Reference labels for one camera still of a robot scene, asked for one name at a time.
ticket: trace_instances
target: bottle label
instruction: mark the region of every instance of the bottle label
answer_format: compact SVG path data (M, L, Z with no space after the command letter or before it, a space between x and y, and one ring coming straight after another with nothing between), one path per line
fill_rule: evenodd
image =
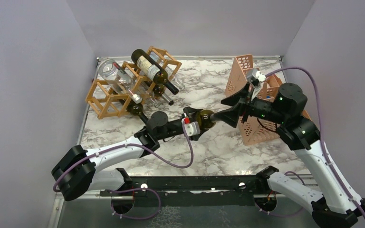
M154 76L156 76L156 73L159 72L159 68L156 65L151 64L144 56L139 57L138 61L136 62L136 65L152 81L153 81Z

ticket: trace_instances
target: white bottle cap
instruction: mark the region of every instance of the white bottle cap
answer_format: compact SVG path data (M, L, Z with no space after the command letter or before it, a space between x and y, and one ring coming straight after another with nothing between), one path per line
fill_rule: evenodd
M142 101L142 98L138 94L134 94L134 95L132 95L132 100L135 103L139 104Z

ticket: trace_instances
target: wall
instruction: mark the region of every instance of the wall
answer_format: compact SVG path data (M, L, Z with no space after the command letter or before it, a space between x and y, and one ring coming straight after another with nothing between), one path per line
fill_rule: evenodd
M283 60L285 66L304 67L315 77L328 149L365 197L365 1L317 0ZM297 71L286 76L308 95L307 108L317 120L307 76Z
M64 0L0 0L0 228L47 227L95 61Z
M314 0L67 0L96 56L283 55Z

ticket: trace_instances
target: purple cable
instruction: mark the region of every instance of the purple cable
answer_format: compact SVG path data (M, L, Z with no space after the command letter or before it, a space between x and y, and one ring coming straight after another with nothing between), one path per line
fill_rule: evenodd
M180 168L180 169L185 169L185 168L188 168L192 165L193 161L194 161L194 151L192 149L192 145L191 145L191 142L190 142L190 138L189 136L187 135L187 131L185 130L185 127L184 127L184 119L181 120L182 122L182 131L184 132L184 136L185 138L187 139L187 142L188 142L188 146L190 147L190 153L191 153L191 160L190 160L190 163L188 163L188 165L184 165L184 166L180 166L180 165L176 165L176 164L173 164L169 161L167 161L166 159L160 157L160 155L156 154L155 152L153 152L151 149L145 147L145 146L142 146L142 145L139 145L139 144L135 144L135 143L129 143L127 144L126 146L134 146L134 147L139 147L139 148L142 148L146 151L148 151L149 153L153 154L154 156L156 156L158 159L162 160L163 162L173 166L173 167L176 167L176 168ZM101 155L103 153L107 153L109 151L112 151L112 150L116 150L116 149L120 149L120 148L123 148L125 147L125 145L118 145L118 146L113 146L113 147L110 147L108 149L105 149L105 150L102 150L102 151L99 151L98 154ZM88 159L91 159L93 157L95 157L96 154L91 154L89 156L86 156L84 158L82 158L81 160L78 160L75 164L73 164L71 167L69 167L69 169L67 169L58 179L57 181L54 183L54 186L52 187L53 191L54 192L60 192L59 189L57 189L57 186L58 184L61 182L61 180L69 173L71 172L71 170L73 170L76 166L80 165L81 163L83 163L84 161L88 160Z
M285 68L281 68L281 69L278 69L278 70L274 70L274 71L266 74L265 76L266 77L269 77L269 76L271 76L273 74L276 74L277 72L284 71L284 70L290 70L290 69L301 70L304 73L306 73L306 75L310 78L311 83L313 84L313 87L314 87L314 92L316 94L318 123L320 125L320 143L321 143L321 148L322 148L323 155L324 155L325 159L327 160L327 164L329 164L328 166L330 167L330 169L331 169L332 173L334 174L336 180L338 181L339 185L342 187L342 189L344 190L344 192L346 193L346 195L349 197L349 200L351 200L355 204L355 206L357 207L357 209L360 211L360 213L362 213L362 216L365 219L365 211L362 209L362 207L359 205L359 203L356 202L353 199L352 194L347 189L345 183L340 178L338 172L335 170L335 168L333 166L333 163L331 162L330 158L328 157L327 150L325 149L323 121L322 121L322 115L321 115L321 102L320 102L320 97L319 97L319 93L318 93L318 89L317 89L317 84L316 84L314 78L311 76L310 72L308 72L306 69L304 69L302 67L293 66L293 67L285 67Z
M153 218L154 216L156 216L156 215L159 213L159 211L160 211L160 209L161 209L161 207L162 207L162 204L161 204L161 202L160 202L160 196L159 196L159 194L157 194L157 192L156 192L155 190L153 190L153 189L147 189L147 188L136 188L136 189L123 190L123 191L111 191L111 190L110 190L110 192L112 192L112 193L126 193L126 192L130 192L130 191L137 191L137 190L148 190L148 191L153 192L153 193L155 194L155 196L157 197L157 200L158 200L158 202L159 202L159 205L157 206L157 210L156 210L153 214L151 214L151 215L149 215L149 216L146 216L146 217L131 217L131 216L128 216L128 215L118 214L118 213L114 210L113 202L111 201L111 210L113 210L113 215L118 215L118 216L120 217L120 219L121 219L121 218L127 218L127 219L129 218L129 219L135 219L135 220L146 220L146 219L151 219L151 218Z
M292 173L292 174L294 174L295 176L297 176L297 178L299 178L299 180L303 183L303 185L306 185L305 183L304 183L304 181L303 181L303 179L299 176L299 175L297 175L295 172L293 172L293 171L287 171L287 172L285 172L285 175L288 175L289 173ZM268 214L268 211L265 211L265 210L263 210L263 209L261 209L259 206L258 206L258 204L255 204L256 206L257 206L257 208L259 208L262 212L264 212L265 214ZM278 217L278 218L289 218L289 217L293 217L293 216L296 216L296 215L298 215L298 214L300 214L300 212L302 212L304 210L304 208L303 207L301 207L298 211L296 211L295 213L293 213L293 214L289 214L289 215L280 215L280 214L274 214L274 213L269 213L268 215L272 215L272 216L274 216L274 217Z

